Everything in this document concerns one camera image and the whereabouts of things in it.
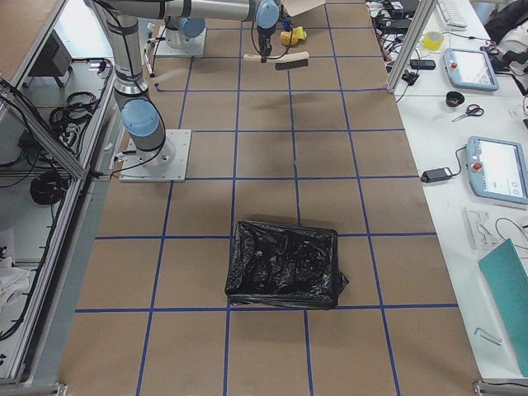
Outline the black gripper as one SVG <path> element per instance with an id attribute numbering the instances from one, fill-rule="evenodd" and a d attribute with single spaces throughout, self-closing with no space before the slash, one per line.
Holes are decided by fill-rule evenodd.
<path id="1" fill-rule="evenodd" d="M 258 34 L 258 53 L 261 56 L 261 62 L 265 63 L 272 52 L 271 37 L 273 36 L 272 28 L 257 28 Z"/>

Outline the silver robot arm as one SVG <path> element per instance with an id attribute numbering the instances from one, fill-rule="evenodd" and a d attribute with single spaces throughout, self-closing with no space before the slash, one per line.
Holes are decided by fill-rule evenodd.
<path id="1" fill-rule="evenodd" d="M 165 17 L 165 41 L 172 49 L 183 50 L 193 45 L 204 31 L 205 19 L 197 17 Z"/>
<path id="2" fill-rule="evenodd" d="M 169 163 L 174 146 L 166 127 L 149 99 L 140 53 L 140 18 L 163 20 L 177 28 L 182 21 L 206 19 L 251 21 L 260 35 L 273 35 L 281 9 L 277 1 L 93 1 L 100 14 L 115 61 L 115 99 L 121 120 L 134 142 L 141 164 Z"/>

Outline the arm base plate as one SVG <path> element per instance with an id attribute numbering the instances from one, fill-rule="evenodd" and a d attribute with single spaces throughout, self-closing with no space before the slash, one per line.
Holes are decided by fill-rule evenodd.
<path id="1" fill-rule="evenodd" d="M 156 45 L 156 55 L 162 58 L 201 57 L 205 50 L 206 29 L 194 38 L 184 36 L 180 31 L 166 30 L 161 25 L 158 30 L 162 39 Z"/>
<path id="2" fill-rule="evenodd" d="M 191 130 L 167 130 L 161 153 L 150 160 L 156 152 L 137 152 L 132 139 L 127 150 L 133 153 L 124 157 L 124 171 L 119 173 L 121 182 L 183 182 L 191 146 Z"/>

